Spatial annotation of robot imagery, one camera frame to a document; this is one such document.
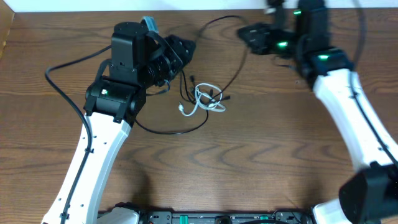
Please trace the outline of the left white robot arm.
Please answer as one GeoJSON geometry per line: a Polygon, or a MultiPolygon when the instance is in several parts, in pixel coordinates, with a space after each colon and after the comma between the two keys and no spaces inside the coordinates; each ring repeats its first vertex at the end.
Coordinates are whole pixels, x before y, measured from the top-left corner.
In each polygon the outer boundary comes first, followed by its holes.
{"type": "Polygon", "coordinates": [[[77,109],[83,126],[61,189],[44,223],[95,223],[114,160],[146,103],[147,89],[172,81],[196,45],[161,37],[151,17],[114,27],[104,60],[77,109]]]}

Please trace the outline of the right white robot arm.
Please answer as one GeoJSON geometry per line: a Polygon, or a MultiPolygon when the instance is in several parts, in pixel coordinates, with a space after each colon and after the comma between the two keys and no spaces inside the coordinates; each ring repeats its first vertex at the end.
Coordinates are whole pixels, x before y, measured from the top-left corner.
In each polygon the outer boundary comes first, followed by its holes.
{"type": "Polygon", "coordinates": [[[356,59],[331,44],[324,1],[300,0],[295,29],[285,26],[282,1],[269,1],[271,24],[240,28],[252,53],[291,58],[334,120],[349,151],[354,176],[338,198],[312,207],[303,223],[380,223],[397,215],[397,143],[371,106],[356,72],[356,59]]]}

